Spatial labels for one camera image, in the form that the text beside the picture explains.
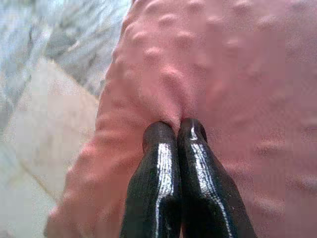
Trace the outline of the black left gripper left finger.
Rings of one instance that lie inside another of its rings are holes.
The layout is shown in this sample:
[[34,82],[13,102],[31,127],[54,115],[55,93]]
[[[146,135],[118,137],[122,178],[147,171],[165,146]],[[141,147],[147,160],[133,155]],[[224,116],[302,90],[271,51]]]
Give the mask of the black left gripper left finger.
[[158,121],[143,134],[143,157],[127,189],[120,238],[179,238],[181,176],[173,129]]

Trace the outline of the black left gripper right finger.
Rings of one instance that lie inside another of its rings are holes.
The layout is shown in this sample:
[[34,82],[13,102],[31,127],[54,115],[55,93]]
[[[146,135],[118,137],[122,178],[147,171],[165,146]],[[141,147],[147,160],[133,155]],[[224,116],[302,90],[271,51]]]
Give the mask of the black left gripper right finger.
[[238,188],[209,147],[197,119],[182,121],[177,146],[183,238],[255,238]]

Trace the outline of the pink dotted pillow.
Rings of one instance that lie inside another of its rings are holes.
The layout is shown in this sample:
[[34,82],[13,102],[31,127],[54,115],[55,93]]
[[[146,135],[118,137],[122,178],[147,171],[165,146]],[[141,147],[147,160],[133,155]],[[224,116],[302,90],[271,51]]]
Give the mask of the pink dotted pillow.
[[117,238],[144,130],[189,117],[258,238],[317,238],[317,0],[133,0],[47,238]]

